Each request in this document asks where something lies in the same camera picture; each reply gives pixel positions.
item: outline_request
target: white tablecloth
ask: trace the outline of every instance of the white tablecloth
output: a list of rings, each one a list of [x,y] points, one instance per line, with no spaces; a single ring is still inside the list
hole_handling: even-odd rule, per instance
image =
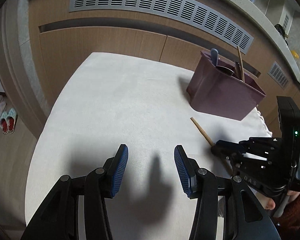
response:
[[[64,87],[35,148],[26,223],[61,175],[87,175],[126,144],[129,159],[121,188],[106,200],[114,239],[188,239],[196,200],[183,193],[175,146],[181,144],[200,167],[227,176],[190,117],[214,142],[270,136],[256,109],[242,121],[194,111],[186,93],[192,75],[147,59],[92,53]],[[84,239],[82,222],[79,227]]]

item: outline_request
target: utensil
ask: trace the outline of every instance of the utensil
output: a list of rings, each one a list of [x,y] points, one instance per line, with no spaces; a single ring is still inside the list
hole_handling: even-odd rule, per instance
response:
[[[198,128],[198,130],[200,131],[200,133],[204,136],[204,138],[207,140],[207,142],[210,144],[210,146],[211,147],[214,146],[215,143],[211,140],[211,138],[205,132],[205,130],[202,129],[202,127],[197,123],[197,121],[193,117],[191,117],[190,119],[194,123],[194,125]],[[226,169],[226,171],[228,172],[228,174],[230,176],[232,176],[232,174],[233,174],[232,168],[229,166],[229,164],[226,162],[226,160],[225,159],[221,159],[221,163],[224,166],[224,168]]]
[[[241,52],[240,52],[240,47],[237,46],[238,50],[238,56],[240,59],[240,72],[241,72],[241,80],[244,82],[244,70],[243,70],[243,63],[242,63],[242,57],[241,57]]]
[[[234,72],[230,69],[230,68],[227,68],[227,67],[223,67],[223,66],[216,66],[216,68],[220,71],[222,71],[223,73],[226,73],[230,76],[232,76],[234,74]]]
[[[236,61],[234,64],[234,70],[235,70],[235,74],[237,75],[237,78],[241,80],[240,64],[238,61]]]
[[[210,50],[211,61],[214,66],[218,65],[218,54],[219,54],[219,52],[216,49]]]
[[[219,64],[233,70],[233,65],[219,59]],[[221,74],[210,55],[201,52],[201,59],[186,91],[190,106],[197,112],[241,121],[266,96],[255,80],[245,75],[246,82]]]

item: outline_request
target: plastic container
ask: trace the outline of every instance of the plastic container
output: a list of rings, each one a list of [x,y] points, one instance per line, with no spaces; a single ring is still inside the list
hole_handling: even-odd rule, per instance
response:
[[[234,70],[234,65],[219,59],[218,65]],[[266,96],[246,73],[245,83],[229,76],[211,63],[210,55],[201,51],[201,60],[186,89],[190,106],[201,113],[241,121]]]

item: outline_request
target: wooden cabinet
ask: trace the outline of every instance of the wooden cabinet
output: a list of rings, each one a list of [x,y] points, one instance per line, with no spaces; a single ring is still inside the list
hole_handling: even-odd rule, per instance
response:
[[[160,62],[194,71],[203,47],[174,37],[167,37]]]
[[[76,27],[40,33],[39,37],[44,72],[56,100],[72,74],[92,52],[159,61],[167,36],[129,28]]]

